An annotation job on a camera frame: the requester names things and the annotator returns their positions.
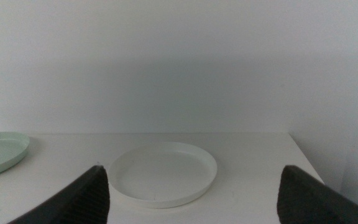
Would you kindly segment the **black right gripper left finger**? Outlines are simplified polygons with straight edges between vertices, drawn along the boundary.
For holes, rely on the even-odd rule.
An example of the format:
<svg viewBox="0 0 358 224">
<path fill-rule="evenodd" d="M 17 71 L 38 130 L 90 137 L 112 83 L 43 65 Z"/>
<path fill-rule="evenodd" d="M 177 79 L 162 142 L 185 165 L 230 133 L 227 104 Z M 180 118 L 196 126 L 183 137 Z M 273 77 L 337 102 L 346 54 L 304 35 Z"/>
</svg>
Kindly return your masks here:
<svg viewBox="0 0 358 224">
<path fill-rule="evenodd" d="M 12 221 L 15 224 L 104 224 L 110 208 L 103 166 L 93 166 L 57 194 Z"/>
</svg>

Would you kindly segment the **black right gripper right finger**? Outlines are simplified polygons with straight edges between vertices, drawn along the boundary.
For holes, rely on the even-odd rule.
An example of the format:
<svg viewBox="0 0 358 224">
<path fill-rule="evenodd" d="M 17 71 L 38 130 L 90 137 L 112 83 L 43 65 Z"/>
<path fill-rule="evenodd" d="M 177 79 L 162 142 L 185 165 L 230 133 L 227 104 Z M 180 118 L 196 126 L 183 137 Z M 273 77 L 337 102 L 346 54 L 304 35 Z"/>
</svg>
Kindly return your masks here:
<svg viewBox="0 0 358 224">
<path fill-rule="evenodd" d="M 358 223 L 358 205 L 294 165 L 284 167 L 277 199 L 280 223 Z"/>
</svg>

